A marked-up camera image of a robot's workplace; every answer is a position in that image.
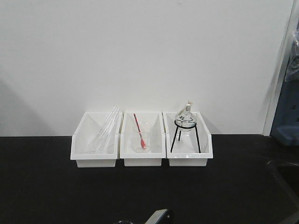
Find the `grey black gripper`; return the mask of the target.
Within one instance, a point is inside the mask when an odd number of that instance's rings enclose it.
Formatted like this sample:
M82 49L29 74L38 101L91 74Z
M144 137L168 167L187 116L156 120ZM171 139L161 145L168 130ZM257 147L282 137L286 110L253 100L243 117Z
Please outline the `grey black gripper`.
M119 220L115 222L115 224L172 224L172 223L173 223L172 209L156 210L145 221Z

